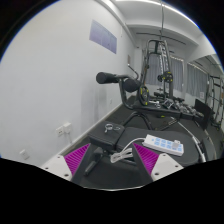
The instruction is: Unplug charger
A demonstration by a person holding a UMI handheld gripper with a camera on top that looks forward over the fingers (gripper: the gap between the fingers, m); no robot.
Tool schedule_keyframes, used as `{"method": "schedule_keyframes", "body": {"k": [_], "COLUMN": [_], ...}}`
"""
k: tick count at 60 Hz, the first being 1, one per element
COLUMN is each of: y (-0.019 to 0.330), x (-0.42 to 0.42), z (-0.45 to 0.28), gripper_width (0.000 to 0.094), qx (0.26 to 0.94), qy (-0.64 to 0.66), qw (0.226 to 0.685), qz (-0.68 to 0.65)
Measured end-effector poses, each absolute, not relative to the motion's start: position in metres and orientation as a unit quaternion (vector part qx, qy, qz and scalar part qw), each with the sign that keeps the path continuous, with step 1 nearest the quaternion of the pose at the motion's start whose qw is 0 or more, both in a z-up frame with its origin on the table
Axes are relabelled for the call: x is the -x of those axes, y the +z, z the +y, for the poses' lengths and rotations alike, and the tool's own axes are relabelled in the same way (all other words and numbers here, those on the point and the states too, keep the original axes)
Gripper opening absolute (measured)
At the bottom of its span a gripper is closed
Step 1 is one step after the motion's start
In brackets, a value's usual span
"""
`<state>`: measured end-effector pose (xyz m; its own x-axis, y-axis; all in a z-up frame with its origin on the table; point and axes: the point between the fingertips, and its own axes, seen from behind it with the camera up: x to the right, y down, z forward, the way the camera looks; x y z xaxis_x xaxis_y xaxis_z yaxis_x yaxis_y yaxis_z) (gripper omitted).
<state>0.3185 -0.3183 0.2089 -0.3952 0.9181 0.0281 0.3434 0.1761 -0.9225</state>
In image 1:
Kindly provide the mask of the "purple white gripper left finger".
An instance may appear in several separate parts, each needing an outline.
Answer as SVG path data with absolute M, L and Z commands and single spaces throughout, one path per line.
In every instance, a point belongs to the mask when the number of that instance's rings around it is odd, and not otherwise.
M 41 168 L 65 180 L 80 181 L 91 156 L 90 147 L 88 143 L 65 156 L 56 155 Z

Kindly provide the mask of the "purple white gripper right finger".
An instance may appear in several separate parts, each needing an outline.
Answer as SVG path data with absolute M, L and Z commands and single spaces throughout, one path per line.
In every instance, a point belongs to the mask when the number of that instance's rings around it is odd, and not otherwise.
M 168 154 L 157 154 L 136 143 L 132 154 L 144 182 L 154 182 L 182 169 Z

